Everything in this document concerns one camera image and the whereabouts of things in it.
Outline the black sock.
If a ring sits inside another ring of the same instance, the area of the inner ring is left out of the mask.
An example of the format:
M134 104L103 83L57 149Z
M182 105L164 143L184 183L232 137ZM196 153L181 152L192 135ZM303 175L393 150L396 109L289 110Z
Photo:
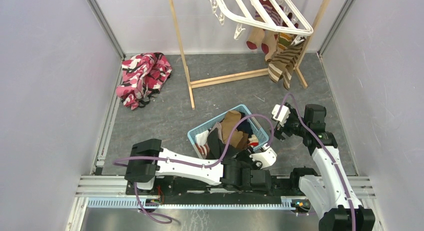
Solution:
M211 134L208 134L207 144L210 148L209 155L207 156L207 160L217 160L221 157L222 153L225 149L225 144L223 141L219 140L217 131L213 131ZM232 158L236 156L241 150L236 149L232 145L228 146L224 159Z

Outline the brown striped sock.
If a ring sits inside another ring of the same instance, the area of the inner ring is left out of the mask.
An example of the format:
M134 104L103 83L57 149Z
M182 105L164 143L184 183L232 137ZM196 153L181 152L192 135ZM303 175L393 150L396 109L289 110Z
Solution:
M267 61L267 71L270 80L274 83L282 81L283 87L289 90L295 64L298 62L303 48L304 41L279 43L276 52Z

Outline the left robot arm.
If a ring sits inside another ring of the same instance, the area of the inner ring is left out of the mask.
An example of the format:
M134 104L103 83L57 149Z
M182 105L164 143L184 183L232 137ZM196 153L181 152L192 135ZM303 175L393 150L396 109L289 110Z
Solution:
M265 144L257 153L248 151L235 158L200 159L162 147L160 139L152 138L132 146L124 178L145 195L157 189L157 177L178 177L199 181L211 187L235 191L268 191L271 174L268 168L277 159L274 150Z

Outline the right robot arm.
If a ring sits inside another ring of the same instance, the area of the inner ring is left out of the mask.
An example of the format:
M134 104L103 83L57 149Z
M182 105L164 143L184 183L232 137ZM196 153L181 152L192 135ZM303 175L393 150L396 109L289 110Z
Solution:
M295 168L289 180L289 190L305 194L319 218L320 231L371 231L376 223L372 209L357 198L340 159L334 135L326 131L327 109L307 104L304 116L298 115L289 103L275 105L272 119L276 121L274 137L284 140L301 137L303 145L316 163L320 177L311 168Z

